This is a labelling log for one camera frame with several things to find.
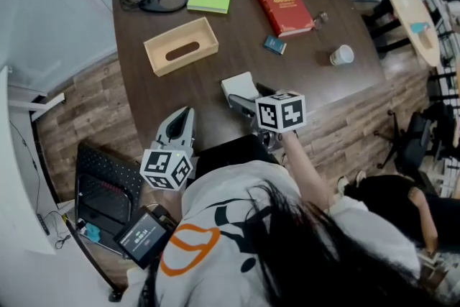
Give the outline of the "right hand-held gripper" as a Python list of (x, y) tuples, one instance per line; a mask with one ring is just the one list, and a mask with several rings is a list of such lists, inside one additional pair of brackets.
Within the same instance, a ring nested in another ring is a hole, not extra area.
[(256, 89), (260, 96), (256, 100), (229, 94), (228, 102), (232, 109), (246, 117), (255, 115), (257, 135), (272, 152), (279, 147), (278, 134), (306, 125), (305, 96), (293, 91), (277, 93), (261, 83), (256, 83)]

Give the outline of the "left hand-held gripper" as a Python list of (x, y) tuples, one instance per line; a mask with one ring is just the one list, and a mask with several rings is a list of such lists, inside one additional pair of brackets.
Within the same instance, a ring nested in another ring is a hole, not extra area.
[[(194, 175), (195, 129), (192, 107), (178, 109), (161, 123), (156, 140), (144, 151), (139, 170), (153, 189), (179, 191)], [(184, 131), (185, 139), (180, 139)]]

